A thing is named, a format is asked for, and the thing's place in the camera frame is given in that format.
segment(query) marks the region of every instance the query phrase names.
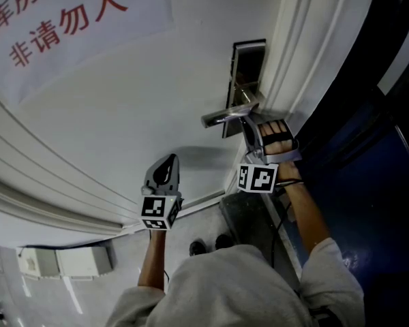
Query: white banner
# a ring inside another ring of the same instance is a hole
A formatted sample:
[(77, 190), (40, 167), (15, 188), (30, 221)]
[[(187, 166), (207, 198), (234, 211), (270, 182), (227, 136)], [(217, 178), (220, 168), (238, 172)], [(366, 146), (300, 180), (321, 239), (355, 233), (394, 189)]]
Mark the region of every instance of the white banner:
[(88, 58), (172, 25), (170, 0), (0, 0), (0, 96), (16, 106)]

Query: door trim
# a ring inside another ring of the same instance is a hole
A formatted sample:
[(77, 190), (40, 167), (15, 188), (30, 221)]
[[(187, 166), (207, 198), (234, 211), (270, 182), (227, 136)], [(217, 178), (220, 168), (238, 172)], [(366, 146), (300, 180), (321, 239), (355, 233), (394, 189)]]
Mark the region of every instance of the door trim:
[[(372, 0), (281, 0), (260, 91), (262, 109), (288, 122), (294, 135), (314, 112), (335, 79), (361, 30)], [(242, 141), (225, 182), (237, 190)]]
[(116, 236), (122, 225), (79, 215), (63, 208), (39, 201), (0, 182), (0, 212), (66, 230)]

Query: hand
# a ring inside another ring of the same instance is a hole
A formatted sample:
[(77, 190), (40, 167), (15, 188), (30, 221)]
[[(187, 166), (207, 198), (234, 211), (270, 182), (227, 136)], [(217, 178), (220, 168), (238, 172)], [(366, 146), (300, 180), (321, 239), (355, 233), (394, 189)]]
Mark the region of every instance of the hand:
[[(262, 137), (271, 134), (286, 132), (285, 125), (280, 121), (272, 121), (259, 125), (260, 134)], [(292, 150), (292, 141), (284, 140), (283, 142), (274, 142), (265, 146), (266, 155), (280, 154)], [(288, 179), (301, 179), (299, 170), (293, 161), (279, 163), (277, 170), (277, 178), (279, 181), (287, 181)]]

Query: gray sweatshirt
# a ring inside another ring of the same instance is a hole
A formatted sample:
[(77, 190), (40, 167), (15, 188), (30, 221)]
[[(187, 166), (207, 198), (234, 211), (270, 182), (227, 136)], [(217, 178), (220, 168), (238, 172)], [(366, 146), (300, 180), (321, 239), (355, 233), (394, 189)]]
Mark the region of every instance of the gray sweatshirt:
[(327, 308), (342, 326), (364, 326), (363, 291), (328, 238), (303, 268), (300, 297), (249, 245), (188, 258), (168, 293), (133, 287), (120, 297), (107, 327), (317, 326), (310, 309)]

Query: door frame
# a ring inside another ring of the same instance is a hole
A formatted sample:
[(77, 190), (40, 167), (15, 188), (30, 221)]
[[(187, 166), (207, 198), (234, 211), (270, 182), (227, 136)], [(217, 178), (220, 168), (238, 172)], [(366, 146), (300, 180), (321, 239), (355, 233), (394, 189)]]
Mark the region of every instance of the door frame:
[[(259, 90), (260, 108), (278, 113), (294, 136), (300, 131), (346, 60), (372, 0), (281, 0), (273, 39)], [(237, 165), (245, 143), (225, 182), (237, 190)]]

